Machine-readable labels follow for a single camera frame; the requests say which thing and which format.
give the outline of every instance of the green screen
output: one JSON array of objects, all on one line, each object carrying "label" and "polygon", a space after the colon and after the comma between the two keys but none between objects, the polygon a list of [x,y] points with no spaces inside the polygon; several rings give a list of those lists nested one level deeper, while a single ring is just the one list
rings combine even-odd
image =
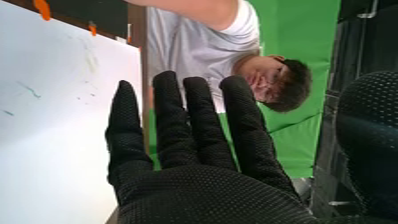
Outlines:
[{"label": "green screen", "polygon": [[[262,55],[298,59],[312,70],[312,92],[303,106],[276,114],[259,105],[285,173],[291,178],[305,178],[312,176],[339,1],[250,0],[250,3],[259,15]],[[223,114],[220,121],[230,143]],[[148,152],[156,158],[152,111],[148,123]]]}]

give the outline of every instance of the man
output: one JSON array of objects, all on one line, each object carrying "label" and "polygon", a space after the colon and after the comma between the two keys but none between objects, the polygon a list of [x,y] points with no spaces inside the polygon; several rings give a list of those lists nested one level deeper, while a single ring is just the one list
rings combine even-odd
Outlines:
[{"label": "man", "polygon": [[148,6],[148,78],[163,71],[209,84],[216,112],[223,112],[218,84],[241,75],[255,100],[276,112],[296,109],[308,96],[310,72],[298,60],[259,56],[259,23],[244,0],[127,0]]}]

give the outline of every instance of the ear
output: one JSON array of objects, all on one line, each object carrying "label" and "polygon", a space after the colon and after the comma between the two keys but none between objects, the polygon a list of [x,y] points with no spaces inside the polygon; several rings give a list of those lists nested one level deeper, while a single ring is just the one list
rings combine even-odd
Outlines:
[{"label": "ear", "polygon": [[276,61],[284,61],[284,60],[285,60],[285,58],[284,58],[282,55],[275,55],[275,54],[271,54],[269,57],[271,57],[273,59],[276,59]]}]

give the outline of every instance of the black glove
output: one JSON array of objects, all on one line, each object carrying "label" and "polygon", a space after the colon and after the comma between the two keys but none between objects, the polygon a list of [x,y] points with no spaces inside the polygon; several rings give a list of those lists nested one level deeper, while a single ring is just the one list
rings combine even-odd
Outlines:
[{"label": "black glove", "polygon": [[[143,152],[136,101],[125,82],[120,82],[111,105],[108,181],[118,202],[118,223],[319,223],[300,203],[275,160],[271,138],[243,78],[228,77],[220,84],[241,173],[204,79],[184,80],[188,112],[173,72],[154,77],[152,87],[157,172]],[[362,222],[349,219],[328,223]]]}]

